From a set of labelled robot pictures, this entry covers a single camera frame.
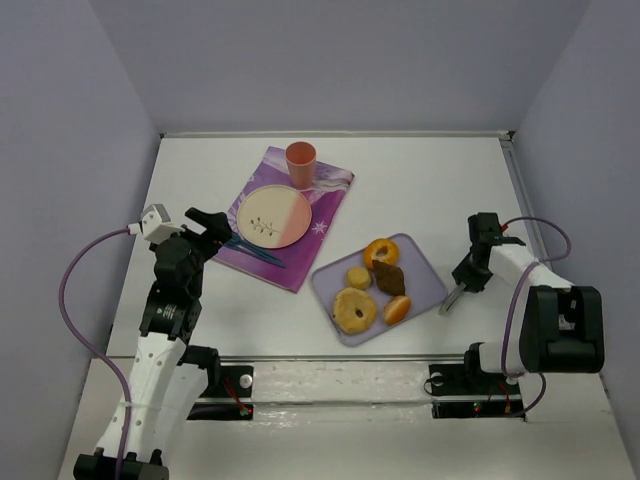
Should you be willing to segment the metal tongs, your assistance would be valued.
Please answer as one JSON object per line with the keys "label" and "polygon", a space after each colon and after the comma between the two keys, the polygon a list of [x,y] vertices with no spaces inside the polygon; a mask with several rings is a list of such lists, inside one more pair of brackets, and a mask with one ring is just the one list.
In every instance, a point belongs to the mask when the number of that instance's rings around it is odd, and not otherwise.
{"label": "metal tongs", "polygon": [[438,311],[441,316],[446,316],[449,313],[459,296],[464,292],[465,287],[464,283],[460,283],[447,295]]}

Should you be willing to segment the brown chocolate croissant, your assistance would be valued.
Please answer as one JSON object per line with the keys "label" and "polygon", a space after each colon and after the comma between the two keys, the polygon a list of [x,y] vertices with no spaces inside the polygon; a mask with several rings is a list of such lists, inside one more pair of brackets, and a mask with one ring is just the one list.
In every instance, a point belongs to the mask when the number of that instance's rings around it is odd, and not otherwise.
{"label": "brown chocolate croissant", "polygon": [[406,293],[404,272],[399,267],[379,260],[374,260],[372,265],[380,291],[390,296],[403,296]]}

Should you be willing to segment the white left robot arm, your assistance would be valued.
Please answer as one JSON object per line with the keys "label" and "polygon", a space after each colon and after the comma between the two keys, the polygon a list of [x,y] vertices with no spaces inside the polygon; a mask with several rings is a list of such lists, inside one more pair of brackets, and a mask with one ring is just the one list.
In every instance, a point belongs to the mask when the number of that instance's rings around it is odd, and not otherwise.
{"label": "white left robot arm", "polygon": [[190,339],[202,310],[205,264],[233,231],[223,212],[190,208],[185,215],[202,232],[173,224],[161,204],[150,205],[122,230],[148,242],[155,280],[130,374],[105,361],[123,393],[94,452],[77,458],[76,479],[168,478],[168,458],[181,427],[200,395],[220,381],[217,350],[193,346]]}

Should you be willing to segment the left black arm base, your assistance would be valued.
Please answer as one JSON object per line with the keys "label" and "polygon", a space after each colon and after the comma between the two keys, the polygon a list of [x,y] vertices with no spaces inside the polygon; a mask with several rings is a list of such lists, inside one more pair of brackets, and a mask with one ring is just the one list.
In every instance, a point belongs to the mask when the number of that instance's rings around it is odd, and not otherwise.
{"label": "left black arm base", "polygon": [[223,365],[218,383],[208,386],[194,403],[189,421],[251,421],[254,368]]}

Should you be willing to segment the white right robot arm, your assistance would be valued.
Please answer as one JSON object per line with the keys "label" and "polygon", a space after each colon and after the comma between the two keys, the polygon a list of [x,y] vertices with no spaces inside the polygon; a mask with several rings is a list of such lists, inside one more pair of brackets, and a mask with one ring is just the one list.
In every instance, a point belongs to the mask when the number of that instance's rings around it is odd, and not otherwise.
{"label": "white right robot arm", "polygon": [[439,313],[448,313],[463,293],[482,292],[494,277],[513,287],[502,340],[471,344],[464,355],[467,371],[506,379],[600,372],[605,363],[600,292],[554,273],[547,259],[535,257],[523,240],[506,234],[511,221],[480,212],[467,222],[470,248],[452,272],[455,288]]}

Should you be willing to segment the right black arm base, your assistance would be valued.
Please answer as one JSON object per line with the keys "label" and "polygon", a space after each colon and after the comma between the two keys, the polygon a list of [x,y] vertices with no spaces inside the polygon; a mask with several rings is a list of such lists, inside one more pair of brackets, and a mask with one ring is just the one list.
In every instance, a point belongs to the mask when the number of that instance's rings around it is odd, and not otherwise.
{"label": "right black arm base", "polygon": [[423,390],[433,401],[434,419],[525,417],[518,384],[501,374],[470,374],[457,363],[430,364]]}

